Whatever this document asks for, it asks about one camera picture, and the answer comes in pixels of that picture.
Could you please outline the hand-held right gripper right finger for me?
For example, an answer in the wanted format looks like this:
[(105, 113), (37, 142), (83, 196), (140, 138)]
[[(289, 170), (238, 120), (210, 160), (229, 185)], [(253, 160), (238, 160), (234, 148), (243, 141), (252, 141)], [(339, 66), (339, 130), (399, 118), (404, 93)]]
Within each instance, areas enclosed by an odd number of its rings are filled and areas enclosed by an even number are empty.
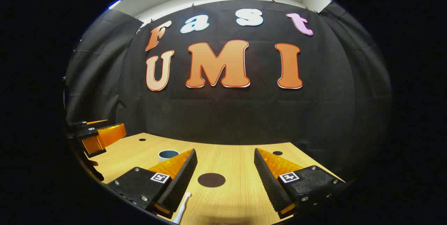
[(317, 166), (299, 166), (260, 148), (254, 165), (278, 216), (286, 218), (316, 213), (346, 186), (346, 182)]

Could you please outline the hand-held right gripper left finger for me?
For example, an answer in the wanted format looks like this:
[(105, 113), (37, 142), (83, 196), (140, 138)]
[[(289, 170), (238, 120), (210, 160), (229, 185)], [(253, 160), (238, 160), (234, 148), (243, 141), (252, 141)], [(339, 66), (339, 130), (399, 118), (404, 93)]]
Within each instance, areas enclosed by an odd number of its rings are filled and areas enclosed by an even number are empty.
[(115, 193), (140, 208), (171, 219), (197, 166), (195, 149), (149, 169), (134, 167), (107, 183)]

